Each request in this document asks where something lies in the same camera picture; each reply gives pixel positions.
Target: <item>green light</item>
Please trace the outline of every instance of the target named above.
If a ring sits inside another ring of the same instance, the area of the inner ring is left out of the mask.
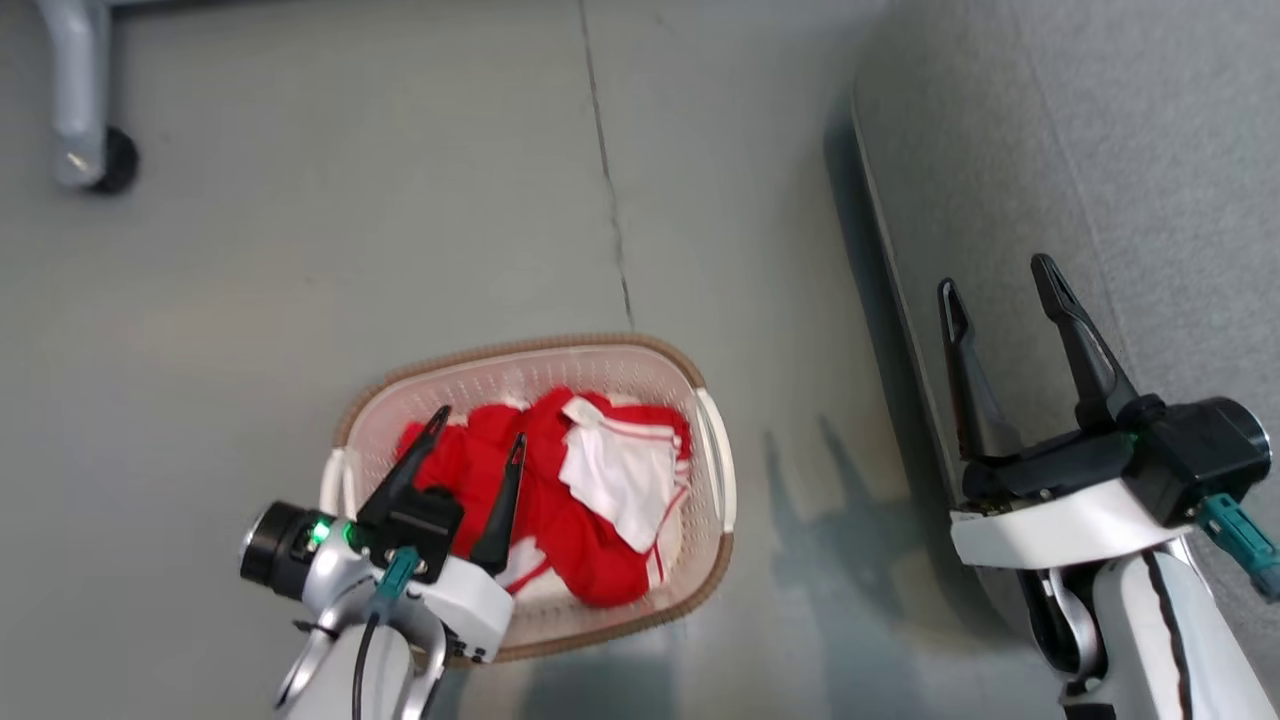
[[[317,520],[315,527],[311,528],[311,542],[320,544],[329,537],[329,524],[324,520]]]

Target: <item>chair leg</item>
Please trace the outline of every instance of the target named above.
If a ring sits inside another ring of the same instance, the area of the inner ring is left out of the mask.
[[[54,177],[90,188],[106,173],[111,10],[105,0],[36,0],[54,53]]]

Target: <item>basket rim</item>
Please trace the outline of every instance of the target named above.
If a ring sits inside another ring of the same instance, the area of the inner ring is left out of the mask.
[[[658,352],[669,360],[676,368],[685,375],[689,384],[696,389],[705,389],[707,380],[703,378],[701,372],[698,366],[680,350],[675,346],[660,341],[655,337],[641,334],[641,333],[581,333],[581,334],[562,334],[547,338],[526,340],[518,342],[508,342],[499,345],[489,345],[485,347],[477,347],[475,350],[467,350],[462,352],[454,352],[452,355],[444,355],[442,357],[422,360],[419,363],[411,363],[397,368],[376,382],[366,387],[347,407],[343,413],[342,420],[338,423],[338,429],[334,433],[333,447],[347,447],[347,442],[351,439],[351,430],[356,424],[357,418],[369,405],[371,400],[378,397],[388,387],[399,383],[402,380],[413,378],[416,375],[425,375],[428,373],[435,373],[438,370],[445,370],[454,365],[462,365],[467,363],[476,363],[481,360],[490,360],[495,357],[502,357],[506,355],[520,355],[524,352],[536,352],[541,350],[568,350],[568,348],[590,348],[590,347],[616,347],[616,346],[632,346],[645,350],[652,350]],[[701,606],[707,600],[716,592],[721,582],[724,579],[724,574],[728,571],[730,559],[733,555],[733,533],[732,530],[721,534],[719,547],[716,552],[716,561],[712,564],[710,571],[698,588],[689,594],[681,602],[662,610],[622,623],[612,628],[605,628],[600,630],[590,630],[586,633],[579,633],[575,635],[566,635],[563,638],[556,638],[550,641],[541,641],[536,643],[526,643],[516,647],[503,647],[498,651],[498,656],[494,657],[494,662],[508,662],[515,660],[529,660],[534,657],[543,657],[548,655],[557,655],[561,652],[568,652],[572,650],[580,650],[588,646],[609,642],[613,639],[632,635],[673,620],[678,620],[699,606]],[[472,662],[463,662],[460,659],[451,659],[451,667],[474,667]]]

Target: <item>gray floor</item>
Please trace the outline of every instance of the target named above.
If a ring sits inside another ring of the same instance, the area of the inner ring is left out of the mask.
[[[924,521],[870,342],[890,310],[864,318],[846,261],[823,129],[879,3],[586,0],[589,49],[582,10],[131,14],[115,117],[145,169],[105,201],[49,179],[45,37],[0,5],[0,715],[265,717],[298,609],[237,579],[237,542],[314,500],[351,397],[635,327],[726,414],[726,583],[684,623],[454,675],[433,717],[1057,716]]]

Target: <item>gray sofa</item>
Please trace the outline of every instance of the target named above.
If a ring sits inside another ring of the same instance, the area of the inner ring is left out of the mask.
[[[1024,439],[1074,427],[1033,252],[1057,260],[1140,392],[1234,397],[1280,433],[1276,37],[1270,0],[910,0],[872,32],[855,124],[951,482],[946,275]],[[1280,479],[1245,507],[1280,534]],[[1280,609],[1194,544],[1263,684],[1280,687]]]

